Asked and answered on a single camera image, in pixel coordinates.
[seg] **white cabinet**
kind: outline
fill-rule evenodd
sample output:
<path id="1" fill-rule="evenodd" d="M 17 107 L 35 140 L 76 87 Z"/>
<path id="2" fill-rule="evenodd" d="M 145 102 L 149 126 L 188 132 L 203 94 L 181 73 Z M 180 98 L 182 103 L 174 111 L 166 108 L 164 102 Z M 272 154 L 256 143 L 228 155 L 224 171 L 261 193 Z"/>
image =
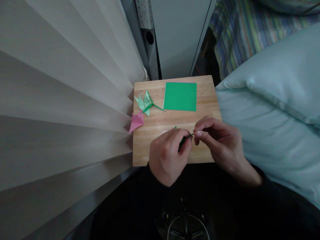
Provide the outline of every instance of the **white cabinet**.
<path id="1" fill-rule="evenodd" d="M 216 0 L 151 0 L 162 79 L 191 76 Z"/>

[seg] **hand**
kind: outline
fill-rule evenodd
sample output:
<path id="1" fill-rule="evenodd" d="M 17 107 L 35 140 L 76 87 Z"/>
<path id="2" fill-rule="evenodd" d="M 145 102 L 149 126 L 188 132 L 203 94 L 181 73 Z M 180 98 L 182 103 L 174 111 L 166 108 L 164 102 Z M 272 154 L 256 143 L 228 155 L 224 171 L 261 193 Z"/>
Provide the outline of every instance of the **hand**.
<path id="1" fill-rule="evenodd" d="M 153 140 L 150 144 L 149 167 L 156 179 L 171 187 L 187 165 L 192 148 L 192 137 L 188 137 L 180 151 L 179 143 L 190 135 L 186 129 L 171 129 Z"/>
<path id="2" fill-rule="evenodd" d="M 237 128 L 207 116 L 196 123 L 193 132 L 195 144 L 200 140 L 204 142 L 214 161 L 241 186 L 262 184 L 262 177 L 244 157 L 241 133 Z"/>

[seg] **pillow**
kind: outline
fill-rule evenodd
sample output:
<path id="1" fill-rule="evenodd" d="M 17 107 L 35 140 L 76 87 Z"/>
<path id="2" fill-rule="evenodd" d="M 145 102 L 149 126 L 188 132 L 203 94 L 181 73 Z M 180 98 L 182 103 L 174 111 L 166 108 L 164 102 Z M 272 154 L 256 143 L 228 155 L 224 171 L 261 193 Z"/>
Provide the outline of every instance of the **pillow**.
<path id="1" fill-rule="evenodd" d="M 248 161 L 320 209 L 320 137 L 315 128 L 248 88 L 216 92 L 222 120 L 240 130 Z"/>
<path id="2" fill-rule="evenodd" d="M 320 5 L 317 5 L 319 0 L 259 0 L 259 2 L 277 12 L 287 14 L 307 15 L 320 12 Z"/>
<path id="3" fill-rule="evenodd" d="M 242 87 L 320 128 L 320 23 L 259 52 L 226 77 L 217 89 Z"/>

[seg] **red wire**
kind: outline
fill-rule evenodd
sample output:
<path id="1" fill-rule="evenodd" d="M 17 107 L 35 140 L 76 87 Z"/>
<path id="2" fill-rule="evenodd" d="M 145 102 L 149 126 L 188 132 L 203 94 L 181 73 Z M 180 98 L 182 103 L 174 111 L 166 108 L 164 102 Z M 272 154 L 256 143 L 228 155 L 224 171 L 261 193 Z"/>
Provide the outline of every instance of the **red wire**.
<path id="1" fill-rule="evenodd" d="M 204 75 L 205 75 L 205 74 L 203 74 L 203 73 L 201 73 L 201 72 L 199 71 L 199 68 L 198 68 L 197 65 L 196 65 L 196 69 L 197 69 L 198 73 L 200 74 L 200 76 L 204 76 Z"/>

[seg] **striped bedding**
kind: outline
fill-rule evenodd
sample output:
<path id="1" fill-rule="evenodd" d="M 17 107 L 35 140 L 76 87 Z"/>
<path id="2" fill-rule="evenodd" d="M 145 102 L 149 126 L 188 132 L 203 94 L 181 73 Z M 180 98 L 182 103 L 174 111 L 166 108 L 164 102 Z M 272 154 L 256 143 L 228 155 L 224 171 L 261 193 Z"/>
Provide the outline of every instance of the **striped bedding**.
<path id="1" fill-rule="evenodd" d="M 320 22 L 320 14 L 292 16 L 254 0 L 217 0 L 209 27 L 223 80 L 250 57 L 290 34 Z"/>

